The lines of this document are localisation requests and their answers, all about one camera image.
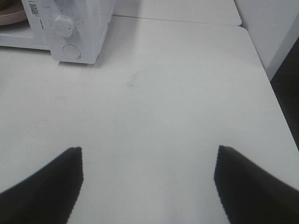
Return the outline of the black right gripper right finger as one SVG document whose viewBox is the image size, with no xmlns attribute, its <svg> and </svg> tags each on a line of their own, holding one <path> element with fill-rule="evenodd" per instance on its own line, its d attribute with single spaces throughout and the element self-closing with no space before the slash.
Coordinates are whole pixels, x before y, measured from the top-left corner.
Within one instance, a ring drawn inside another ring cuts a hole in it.
<svg viewBox="0 0 299 224">
<path fill-rule="evenodd" d="M 219 146 L 214 183 L 231 224 L 299 222 L 299 191 L 232 147 Z"/>
</svg>

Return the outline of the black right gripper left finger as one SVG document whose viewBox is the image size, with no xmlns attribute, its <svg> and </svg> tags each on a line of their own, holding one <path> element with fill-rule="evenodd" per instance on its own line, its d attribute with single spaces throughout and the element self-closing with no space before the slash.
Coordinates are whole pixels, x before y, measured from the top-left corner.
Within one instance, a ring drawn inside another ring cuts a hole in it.
<svg viewBox="0 0 299 224">
<path fill-rule="evenodd" d="M 65 224 L 83 183 L 82 148 L 71 147 L 0 194 L 2 224 Z"/>
</svg>

